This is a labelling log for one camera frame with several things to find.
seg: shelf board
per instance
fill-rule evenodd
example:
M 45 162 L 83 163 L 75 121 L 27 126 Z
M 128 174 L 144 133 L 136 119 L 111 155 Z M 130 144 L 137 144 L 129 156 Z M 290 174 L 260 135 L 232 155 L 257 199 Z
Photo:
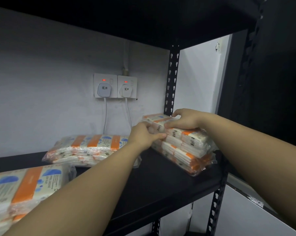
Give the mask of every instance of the shelf board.
M 0 158 L 0 172 L 46 165 L 45 152 Z M 222 178 L 219 165 L 191 177 L 152 149 L 141 154 L 104 235 L 126 235 L 213 191 Z M 78 175 L 88 168 L 77 168 Z
M 0 0 L 0 7 L 184 49 L 255 25 L 260 0 Z

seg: power outlet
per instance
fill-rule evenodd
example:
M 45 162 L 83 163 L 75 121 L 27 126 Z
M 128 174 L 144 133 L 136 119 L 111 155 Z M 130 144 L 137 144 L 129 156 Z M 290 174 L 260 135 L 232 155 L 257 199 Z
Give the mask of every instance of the power outlet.
M 108 98 L 118 97 L 118 76 L 94 73 L 93 75 L 93 94 L 95 98 L 102 98 L 98 95 L 98 87 L 100 84 L 107 83 L 111 86 L 111 94 Z
M 137 78 L 131 76 L 118 75 L 118 98 L 121 96 L 121 88 L 125 85 L 129 85 L 132 88 L 132 92 L 129 98 L 137 98 Z

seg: white plug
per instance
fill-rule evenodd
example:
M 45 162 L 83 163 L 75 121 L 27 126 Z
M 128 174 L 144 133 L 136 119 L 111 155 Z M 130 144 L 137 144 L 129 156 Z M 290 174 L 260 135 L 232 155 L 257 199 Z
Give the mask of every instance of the white plug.
M 111 95 L 111 85 L 108 83 L 100 83 L 97 93 L 102 98 L 109 97 Z
M 128 84 L 123 84 L 120 89 L 120 95 L 123 98 L 129 98 L 132 95 L 133 87 Z

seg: right hand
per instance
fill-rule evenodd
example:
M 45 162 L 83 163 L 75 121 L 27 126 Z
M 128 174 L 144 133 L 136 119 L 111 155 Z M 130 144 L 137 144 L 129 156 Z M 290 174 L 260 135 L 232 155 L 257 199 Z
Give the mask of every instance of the right hand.
M 172 117 L 176 117 L 180 115 L 181 118 L 177 121 L 172 121 L 164 124 L 165 128 L 177 127 L 181 129 L 194 129 L 194 128 L 203 128 L 204 118 L 208 115 L 212 115 L 211 113 L 205 113 L 196 111 L 193 109 L 182 108 L 177 109 Z

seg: white power cable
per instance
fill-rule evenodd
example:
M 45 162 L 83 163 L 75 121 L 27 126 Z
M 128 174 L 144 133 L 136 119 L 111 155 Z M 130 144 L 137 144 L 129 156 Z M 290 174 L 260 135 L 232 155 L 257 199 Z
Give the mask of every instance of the white power cable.
M 106 105 L 106 114 L 105 114 L 106 118 L 105 118 L 105 120 L 104 120 L 103 135 L 105 134 L 105 131 L 106 131 L 106 124 L 107 124 L 107 98 L 104 98 L 104 103 L 105 103 L 105 105 Z
M 132 119 L 130 118 L 130 113 L 129 113 L 127 98 L 125 98 L 125 103 L 126 103 L 126 111 L 127 111 L 128 118 L 129 118 L 130 129 L 132 129 L 133 124 L 132 124 Z

